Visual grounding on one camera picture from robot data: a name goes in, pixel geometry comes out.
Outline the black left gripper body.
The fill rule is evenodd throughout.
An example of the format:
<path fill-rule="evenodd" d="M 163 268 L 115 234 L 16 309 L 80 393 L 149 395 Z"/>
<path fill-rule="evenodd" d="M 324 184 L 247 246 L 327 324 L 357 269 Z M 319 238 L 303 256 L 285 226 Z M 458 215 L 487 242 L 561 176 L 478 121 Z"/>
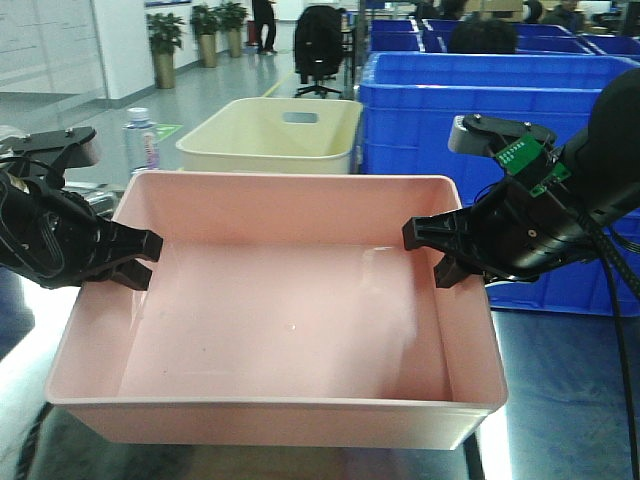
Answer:
<path fill-rule="evenodd" d="M 56 289 L 100 278 L 108 220 L 65 189 L 56 171 L 18 177 L 1 171 L 1 265 Z"/>

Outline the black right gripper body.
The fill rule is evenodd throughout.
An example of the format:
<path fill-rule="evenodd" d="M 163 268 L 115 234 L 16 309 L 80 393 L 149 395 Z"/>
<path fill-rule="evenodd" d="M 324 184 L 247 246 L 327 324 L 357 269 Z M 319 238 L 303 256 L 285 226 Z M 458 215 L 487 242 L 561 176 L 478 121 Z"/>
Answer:
<path fill-rule="evenodd" d="M 472 253 L 487 283 L 534 282 L 596 256 L 566 198 L 533 197 L 514 180 L 500 181 L 468 214 Z"/>

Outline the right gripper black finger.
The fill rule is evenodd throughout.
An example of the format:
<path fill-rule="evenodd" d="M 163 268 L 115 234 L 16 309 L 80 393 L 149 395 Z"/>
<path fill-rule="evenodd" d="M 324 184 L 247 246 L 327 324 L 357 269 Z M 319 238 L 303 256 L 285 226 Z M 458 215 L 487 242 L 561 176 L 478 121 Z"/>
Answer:
<path fill-rule="evenodd" d="M 485 270 L 470 259 L 445 254 L 433 268 L 437 288 L 451 288 L 470 276 L 478 277 L 486 285 Z"/>
<path fill-rule="evenodd" d="M 413 216 L 402 227 L 406 250 L 430 247 L 436 250 L 472 250 L 471 207 L 434 216 Z"/>

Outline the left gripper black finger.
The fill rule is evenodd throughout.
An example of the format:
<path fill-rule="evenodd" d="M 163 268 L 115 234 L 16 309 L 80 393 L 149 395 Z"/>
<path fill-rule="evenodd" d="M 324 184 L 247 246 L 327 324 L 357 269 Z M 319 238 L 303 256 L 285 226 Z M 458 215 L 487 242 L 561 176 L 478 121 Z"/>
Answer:
<path fill-rule="evenodd" d="M 133 258 L 92 263 L 82 270 L 87 282 L 113 281 L 131 290 L 147 290 L 152 270 Z"/>
<path fill-rule="evenodd" d="M 101 261 L 124 261 L 140 258 L 158 261 L 163 239 L 147 229 L 137 229 L 115 221 L 98 218 L 97 258 Z"/>

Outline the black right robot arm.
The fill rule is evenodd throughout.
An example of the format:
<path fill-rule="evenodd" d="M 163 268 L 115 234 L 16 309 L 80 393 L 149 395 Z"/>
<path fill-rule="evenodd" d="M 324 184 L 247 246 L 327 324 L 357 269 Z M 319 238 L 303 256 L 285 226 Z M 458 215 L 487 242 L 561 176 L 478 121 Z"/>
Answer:
<path fill-rule="evenodd" d="M 533 282 L 541 274 L 603 257 L 630 288 L 637 278 L 604 228 L 639 207 L 639 72 L 599 94 L 588 124 L 565 144 L 537 124 L 480 114 L 457 116 L 449 147 L 493 159 L 503 178 L 472 206 L 412 217 L 408 250 L 443 252 L 434 275 L 449 288 L 476 274 L 486 283 Z"/>

